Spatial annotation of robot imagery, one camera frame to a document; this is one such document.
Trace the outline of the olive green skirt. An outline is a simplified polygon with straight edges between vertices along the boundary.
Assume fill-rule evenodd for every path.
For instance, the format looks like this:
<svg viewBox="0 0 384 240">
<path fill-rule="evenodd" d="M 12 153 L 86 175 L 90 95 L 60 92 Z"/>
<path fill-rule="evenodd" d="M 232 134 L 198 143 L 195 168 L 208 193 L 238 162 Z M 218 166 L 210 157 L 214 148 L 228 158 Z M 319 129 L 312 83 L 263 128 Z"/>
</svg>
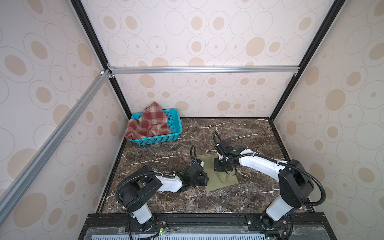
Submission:
<svg viewBox="0 0 384 240">
<path fill-rule="evenodd" d="M 204 172 L 208 175 L 208 183 L 206 186 L 206 191 L 213 192 L 225 187 L 237 185 L 239 183 L 235 173 L 230 175 L 227 172 L 217 172 L 214 169 L 214 159 L 217 158 L 217 154 L 207 154 L 207 155 L 198 155 L 197 158 L 204 163 Z"/>
</svg>

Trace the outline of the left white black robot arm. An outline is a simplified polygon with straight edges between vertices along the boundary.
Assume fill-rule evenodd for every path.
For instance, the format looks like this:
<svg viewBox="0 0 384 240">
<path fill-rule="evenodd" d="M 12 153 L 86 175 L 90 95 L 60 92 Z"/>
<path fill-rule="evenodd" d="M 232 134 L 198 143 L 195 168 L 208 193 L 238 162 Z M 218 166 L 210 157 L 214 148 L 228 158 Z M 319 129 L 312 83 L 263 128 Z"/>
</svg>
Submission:
<svg viewBox="0 0 384 240">
<path fill-rule="evenodd" d="M 115 197 L 138 224 L 144 225 L 153 218 L 148 201 L 156 193 L 182 193 L 190 188 L 205 187 L 208 181 L 203 164 L 197 161 L 172 174 L 156 172 L 145 165 L 118 184 Z"/>
</svg>

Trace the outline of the red plaid skirt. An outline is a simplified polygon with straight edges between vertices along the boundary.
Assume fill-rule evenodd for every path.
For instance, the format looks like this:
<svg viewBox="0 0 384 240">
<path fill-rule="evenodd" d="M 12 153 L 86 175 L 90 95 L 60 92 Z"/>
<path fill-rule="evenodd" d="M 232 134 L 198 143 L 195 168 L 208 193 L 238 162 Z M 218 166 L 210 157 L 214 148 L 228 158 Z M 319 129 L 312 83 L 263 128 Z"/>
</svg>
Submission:
<svg viewBox="0 0 384 240">
<path fill-rule="evenodd" d="M 128 121 L 125 138 L 138 140 L 171 134 L 168 117 L 157 102 L 152 102 L 138 120 Z"/>
</svg>

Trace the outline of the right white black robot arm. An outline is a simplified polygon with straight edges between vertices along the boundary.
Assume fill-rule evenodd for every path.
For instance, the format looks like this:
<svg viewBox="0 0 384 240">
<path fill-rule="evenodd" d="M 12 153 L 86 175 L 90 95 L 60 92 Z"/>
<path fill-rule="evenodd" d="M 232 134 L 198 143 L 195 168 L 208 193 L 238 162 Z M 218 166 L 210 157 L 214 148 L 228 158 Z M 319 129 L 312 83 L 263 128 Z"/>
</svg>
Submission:
<svg viewBox="0 0 384 240">
<path fill-rule="evenodd" d="M 228 172 L 235 166 L 243 166 L 279 183 L 280 195 L 263 212 L 263 221 L 275 223 L 303 205 L 319 206 L 325 202 L 325 188 L 299 161 L 278 161 L 242 146 L 232 147 L 225 140 L 214 143 L 218 153 L 214 161 L 215 171 Z"/>
</svg>

